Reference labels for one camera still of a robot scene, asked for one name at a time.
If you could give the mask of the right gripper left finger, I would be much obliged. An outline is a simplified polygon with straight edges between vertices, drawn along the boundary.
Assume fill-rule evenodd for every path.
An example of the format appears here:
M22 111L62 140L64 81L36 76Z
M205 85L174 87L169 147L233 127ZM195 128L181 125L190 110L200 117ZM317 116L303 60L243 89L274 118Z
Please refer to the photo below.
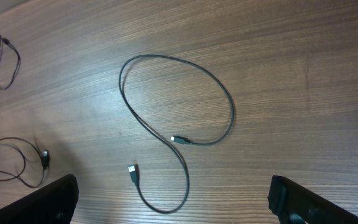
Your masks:
M70 223L79 199L76 177L68 174L0 209L0 223Z

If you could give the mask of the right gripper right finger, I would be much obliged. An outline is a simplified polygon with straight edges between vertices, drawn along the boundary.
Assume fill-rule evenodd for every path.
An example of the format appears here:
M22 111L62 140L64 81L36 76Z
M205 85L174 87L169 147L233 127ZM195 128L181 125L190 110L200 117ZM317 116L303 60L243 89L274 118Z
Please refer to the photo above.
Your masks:
M358 216L279 175L272 177L268 207L281 224L358 224Z

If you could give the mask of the black USB cable short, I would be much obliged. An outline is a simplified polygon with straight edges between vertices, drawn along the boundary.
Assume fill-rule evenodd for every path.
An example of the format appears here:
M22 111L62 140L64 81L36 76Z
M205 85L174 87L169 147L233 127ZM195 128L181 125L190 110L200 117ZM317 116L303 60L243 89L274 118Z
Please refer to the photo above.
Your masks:
M15 180L28 188L39 188L49 164L49 151L40 149L36 142L18 137L0 139L0 182Z

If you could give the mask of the black USB cable long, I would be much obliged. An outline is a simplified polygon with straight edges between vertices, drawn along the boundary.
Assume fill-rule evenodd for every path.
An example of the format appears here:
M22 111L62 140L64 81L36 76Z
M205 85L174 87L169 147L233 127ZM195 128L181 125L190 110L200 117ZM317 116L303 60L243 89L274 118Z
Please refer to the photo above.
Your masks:
M150 124L147 118L144 118L141 114L139 114L136 108L133 108L131 102L126 96L125 91L125 86L129 75L135 70L135 66L140 65L141 62L168 63L169 65L173 65L175 68L177 68L179 72L191 72L193 75L201 75L203 78L210 78L212 82L215 82L216 87L222 91L223 97L226 98L226 102L228 103L229 107L227 110L218 110L219 112L222 112L224 116L223 124L218 126L219 130L212 132L211 137L208 137L206 134L198 135L196 133L197 131L204 131L207 128L205 119L203 118L199 124L194 119L188 120L188 118L179 114L174 118L164 118L163 120L168 123L165 128L158 128L156 122ZM225 85L215 75L213 75L213 73L204 67L181 58L157 54L136 55L127 59L119 69L118 90L124 105L129 110L135 121L141 126L141 128L145 129L145 131L152 136L153 140L156 140L173 154L173 156L178 160L179 166L182 168L184 174L185 183L183 198L179 202L174 202L173 208L158 208L152 205L152 203L150 203L142 193L142 183L140 179L141 173L139 165L136 163L129 165L128 172L131 177L131 181L139 195L139 198L144 203L144 205L148 207L148 209L155 213L162 215L176 213L180 211L181 208L185 205L191 189L189 168L180 150L181 147L208 147L219 144L224 139L226 139L226 137L231 133L235 124L236 108L234 100Z

